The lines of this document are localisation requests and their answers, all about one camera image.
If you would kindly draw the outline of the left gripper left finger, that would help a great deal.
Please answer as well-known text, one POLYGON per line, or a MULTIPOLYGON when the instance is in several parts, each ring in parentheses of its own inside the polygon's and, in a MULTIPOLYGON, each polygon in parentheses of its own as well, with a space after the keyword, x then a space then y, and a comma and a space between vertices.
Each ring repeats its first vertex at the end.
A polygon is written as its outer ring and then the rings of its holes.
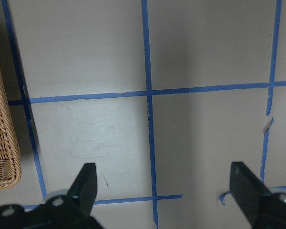
POLYGON ((67 192, 85 216, 90 216, 97 196, 95 163, 85 163, 67 192))

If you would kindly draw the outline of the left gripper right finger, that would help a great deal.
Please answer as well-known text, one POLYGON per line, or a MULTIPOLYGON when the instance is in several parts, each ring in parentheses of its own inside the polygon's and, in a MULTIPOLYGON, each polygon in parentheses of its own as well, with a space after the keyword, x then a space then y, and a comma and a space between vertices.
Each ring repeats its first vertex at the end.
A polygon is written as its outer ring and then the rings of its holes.
POLYGON ((263 198, 271 191, 243 162, 232 162, 229 189, 232 197, 250 224, 255 224, 263 198))

